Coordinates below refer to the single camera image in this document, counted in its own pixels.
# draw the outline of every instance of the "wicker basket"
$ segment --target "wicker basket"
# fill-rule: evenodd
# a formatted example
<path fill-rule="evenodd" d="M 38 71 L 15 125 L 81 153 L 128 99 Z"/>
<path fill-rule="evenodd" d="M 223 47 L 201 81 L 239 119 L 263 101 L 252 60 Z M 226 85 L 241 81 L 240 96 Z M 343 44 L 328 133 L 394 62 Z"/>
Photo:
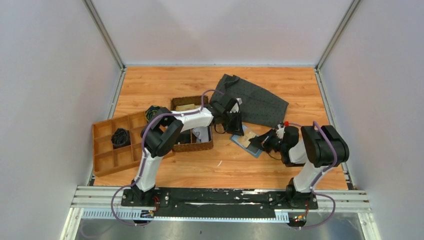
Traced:
<path fill-rule="evenodd" d="M 207 104 L 208 96 L 203 97 L 203 101 Z M 177 106 L 182 105 L 201 105 L 202 104 L 202 96 L 185 96 L 185 97 L 176 97 L 171 100 L 171 110 L 174 111 Z M 208 142 L 200 142 L 196 143 L 196 137 L 191 133 L 191 143 L 184 144 L 176 144 L 173 146 L 174 152 L 193 152 L 193 151 L 202 151 L 209 150 L 214 148 L 214 140 L 212 136 L 211 127 L 208 127 L 208 132 L 210 135 L 210 141 Z"/>

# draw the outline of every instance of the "black cable coil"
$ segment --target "black cable coil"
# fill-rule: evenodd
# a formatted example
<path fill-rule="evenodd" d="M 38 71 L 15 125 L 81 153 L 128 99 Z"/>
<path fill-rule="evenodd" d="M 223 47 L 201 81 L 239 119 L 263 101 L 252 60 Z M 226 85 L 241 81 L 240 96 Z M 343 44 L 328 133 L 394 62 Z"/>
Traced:
<path fill-rule="evenodd" d="M 110 139 L 113 149 L 119 149 L 131 144 L 130 131 L 123 128 L 118 128 Z"/>

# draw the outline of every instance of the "polka dot fabric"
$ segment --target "polka dot fabric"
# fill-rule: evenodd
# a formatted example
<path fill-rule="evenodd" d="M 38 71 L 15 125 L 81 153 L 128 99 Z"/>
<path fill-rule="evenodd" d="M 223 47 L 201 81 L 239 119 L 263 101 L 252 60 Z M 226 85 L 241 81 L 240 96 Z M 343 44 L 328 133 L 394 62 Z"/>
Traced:
<path fill-rule="evenodd" d="M 270 91 L 235 75 L 224 74 L 216 90 L 229 94 L 233 98 L 241 98 L 241 119 L 246 123 L 275 128 L 284 120 L 289 106 L 288 102 Z M 218 101 L 221 97 L 221 94 L 215 92 L 211 101 Z"/>

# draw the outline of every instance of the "wooden organizer box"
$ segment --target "wooden organizer box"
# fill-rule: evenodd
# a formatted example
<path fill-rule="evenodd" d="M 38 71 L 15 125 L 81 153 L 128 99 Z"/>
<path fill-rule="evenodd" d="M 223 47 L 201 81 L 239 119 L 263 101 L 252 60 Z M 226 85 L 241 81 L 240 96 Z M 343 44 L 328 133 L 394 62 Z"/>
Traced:
<path fill-rule="evenodd" d="M 147 120 L 144 111 L 96 122 L 92 125 L 93 172 L 101 177 L 138 167 L 142 159 L 141 133 Z M 118 128 L 129 131 L 131 145 L 114 149 L 111 137 Z M 174 155 L 171 151 L 163 158 Z"/>

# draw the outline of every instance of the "wooden tabletop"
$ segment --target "wooden tabletop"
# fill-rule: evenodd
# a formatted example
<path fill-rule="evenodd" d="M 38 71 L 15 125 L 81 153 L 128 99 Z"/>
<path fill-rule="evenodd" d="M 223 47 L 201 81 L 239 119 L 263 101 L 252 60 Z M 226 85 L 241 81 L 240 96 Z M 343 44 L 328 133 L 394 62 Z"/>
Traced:
<path fill-rule="evenodd" d="M 289 103 L 285 121 L 327 125 L 328 119 L 310 67 L 129 67 L 114 117 L 145 111 L 151 105 L 170 107 L 172 98 L 198 96 L 215 89 L 224 74 L 237 75 L 269 90 Z M 243 123 L 261 135 L 269 127 Z M 262 153 L 254 158 L 230 140 L 230 134 L 213 134 L 213 149 L 177 152 L 162 160 L 157 187 L 285 189 L 301 167 L 286 167 Z M 96 186 L 122 186 L 131 182 L 138 167 L 96 178 Z M 341 167 L 320 181 L 318 189 L 346 190 Z"/>

